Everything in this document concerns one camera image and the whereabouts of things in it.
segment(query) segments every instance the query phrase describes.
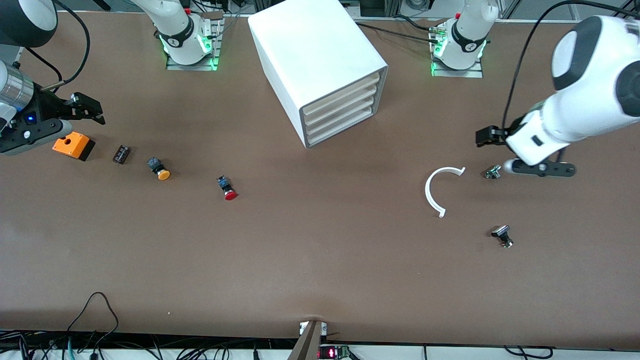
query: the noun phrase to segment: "white c-shaped handle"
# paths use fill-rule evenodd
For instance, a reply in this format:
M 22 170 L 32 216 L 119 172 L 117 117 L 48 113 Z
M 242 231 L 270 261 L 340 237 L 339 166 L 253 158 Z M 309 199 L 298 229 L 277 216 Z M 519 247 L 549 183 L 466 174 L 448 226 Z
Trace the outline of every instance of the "white c-shaped handle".
M 429 179 L 427 179 L 427 183 L 424 185 L 424 194 L 427 196 L 427 201 L 429 201 L 429 205 L 431 205 L 432 208 L 436 209 L 436 211 L 440 213 L 439 215 L 440 217 L 443 217 L 444 213 L 447 210 L 441 207 L 440 205 L 438 205 L 436 200 L 433 200 L 433 196 L 431 196 L 431 179 L 433 179 L 433 176 L 441 172 L 450 172 L 452 174 L 456 174 L 457 176 L 460 176 L 462 175 L 463 172 L 465 172 L 465 169 L 466 168 L 454 168 L 454 167 L 439 168 L 438 170 L 434 171 L 431 174 L 431 176 L 429 176 Z

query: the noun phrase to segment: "brown table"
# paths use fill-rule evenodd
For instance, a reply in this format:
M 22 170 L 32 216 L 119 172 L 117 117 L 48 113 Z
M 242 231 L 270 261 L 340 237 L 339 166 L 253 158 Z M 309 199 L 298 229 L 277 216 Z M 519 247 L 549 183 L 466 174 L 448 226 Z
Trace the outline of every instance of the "brown table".
M 98 99 L 107 125 L 76 122 L 97 142 L 86 163 L 49 146 L 0 159 L 0 328 L 65 329 L 100 290 L 127 332 L 293 337 L 313 317 L 342 340 L 639 347 L 640 126 L 571 145 L 571 179 L 481 176 L 513 156 L 477 149 L 474 131 L 499 123 L 530 25 L 494 27 L 484 79 L 432 78 L 424 43 L 365 29 L 389 64 L 380 110 L 306 150 L 246 19 L 219 71 L 171 72 L 145 15 L 82 18 L 91 56 L 59 94 Z M 60 19 L 40 52 L 68 76 L 84 39 Z M 511 118 L 552 93 L 567 29 L 541 26 Z M 135 147 L 124 166 L 120 144 Z M 433 181 L 438 218 L 424 182 L 444 166 L 467 171 Z M 488 235 L 502 224 L 508 250 Z M 75 329 L 111 326 L 96 300 Z

